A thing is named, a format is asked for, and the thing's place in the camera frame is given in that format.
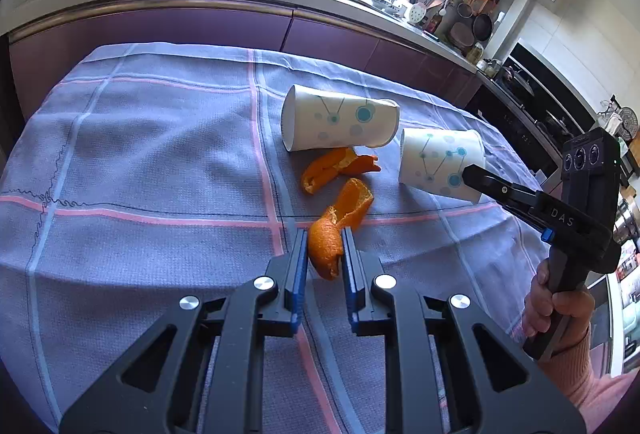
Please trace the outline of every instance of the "person's hand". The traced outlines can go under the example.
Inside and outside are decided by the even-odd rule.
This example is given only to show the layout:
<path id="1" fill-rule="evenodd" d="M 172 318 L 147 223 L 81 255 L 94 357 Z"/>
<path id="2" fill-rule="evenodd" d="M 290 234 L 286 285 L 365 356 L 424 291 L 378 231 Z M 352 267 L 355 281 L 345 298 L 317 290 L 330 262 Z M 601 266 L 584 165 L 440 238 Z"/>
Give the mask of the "person's hand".
<path id="1" fill-rule="evenodd" d="M 544 260 L 538 265 L 538 272 L 531 279 L 531 291 L 524 299 L 522 329 L 527 337 L 545 333 L 551 324 L 550 316 L 554 309 L 562 315 L 573 317 L 556 346 L 556 351 L 563 351 L 579 344 L 587 334 L 595 300 L 584 286 L 581 290 L 551 295 L 546 287 L 548 280 L 549 263 Z"/>

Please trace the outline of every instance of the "paper cup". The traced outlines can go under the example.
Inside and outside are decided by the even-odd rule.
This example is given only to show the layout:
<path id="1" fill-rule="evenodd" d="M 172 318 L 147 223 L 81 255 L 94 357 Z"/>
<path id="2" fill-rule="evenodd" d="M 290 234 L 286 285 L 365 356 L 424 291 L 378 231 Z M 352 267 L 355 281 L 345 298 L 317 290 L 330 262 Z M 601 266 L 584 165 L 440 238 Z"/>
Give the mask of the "paper cup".
<path id="1" fill-rule="evenodd" d="M 406 128 L 400 156 L 401 183 L 439 196 L 480 200 L 481 193 L 462 181 L 466 166 L 484 168 L 484 145 L 477 131 Z"/>
<path id="2" fill-rule="evenodd" d="M 393 100 L 293 85 L 282 106 L 280 129 L 288 151 L 389 143 L 400 123 Z"/>

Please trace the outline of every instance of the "pink sleeve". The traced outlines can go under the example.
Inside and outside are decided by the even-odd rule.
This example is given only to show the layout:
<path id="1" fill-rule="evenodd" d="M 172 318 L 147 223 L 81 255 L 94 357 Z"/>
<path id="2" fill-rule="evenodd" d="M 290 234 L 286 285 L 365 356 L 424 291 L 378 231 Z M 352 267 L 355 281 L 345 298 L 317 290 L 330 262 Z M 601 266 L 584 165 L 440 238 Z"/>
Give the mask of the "pink sleeve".
<path id="1" fill-rule="evenodd" d="M 580 410 L 589 433 L 594 432 L 613 411 L 637 372 L 596 379 L 589 357 L 590 340 L 591 332 L 587 332 L 575 347 L 539 364 L 540 369 Z"/>

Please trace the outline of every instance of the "white wall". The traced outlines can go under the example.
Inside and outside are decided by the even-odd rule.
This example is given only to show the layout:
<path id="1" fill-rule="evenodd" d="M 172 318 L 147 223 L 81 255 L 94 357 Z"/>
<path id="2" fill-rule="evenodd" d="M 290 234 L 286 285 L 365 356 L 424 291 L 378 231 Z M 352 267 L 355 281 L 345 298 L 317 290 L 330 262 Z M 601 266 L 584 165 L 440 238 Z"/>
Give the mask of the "white wall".
<path id="1" fill-rule="evenodd" d="M 622 106 L 632 107 L 640 117 L 640 32 L 609 0 L 562 0 L 555 14 L 532 2 L 528 11 L 503 55 L 522 38 L 596 112 L 602 110 L 601 100 L 615 94 Z"/>

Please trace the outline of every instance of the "orange peel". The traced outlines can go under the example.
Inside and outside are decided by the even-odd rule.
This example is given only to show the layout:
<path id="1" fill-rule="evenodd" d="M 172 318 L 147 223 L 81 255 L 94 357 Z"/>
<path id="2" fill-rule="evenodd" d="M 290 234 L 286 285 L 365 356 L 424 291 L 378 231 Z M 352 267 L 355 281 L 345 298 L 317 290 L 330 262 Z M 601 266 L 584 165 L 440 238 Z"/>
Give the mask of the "orange peel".
<path id="1" fill-rule="evenodd" d="M 339 275 L 338 264 L 344 254 L 340 230 L 346 226 L 357 229 L 372 202 L 369 188 L 361 180 L 349 178 L 336 202 L 309 228 L 309 259 L 322 278 L 333 280 Z"/>
<path id="2" fill-rule="evenodd" d="M 382 170 L 374 162 L 378 156 L 358 156 L 350 147 L 332 149 L 324 156 L 313 160 L 302 173 L 302 188 L 314 194 L 338 174 L 355 176 L 365 172 Z"/>

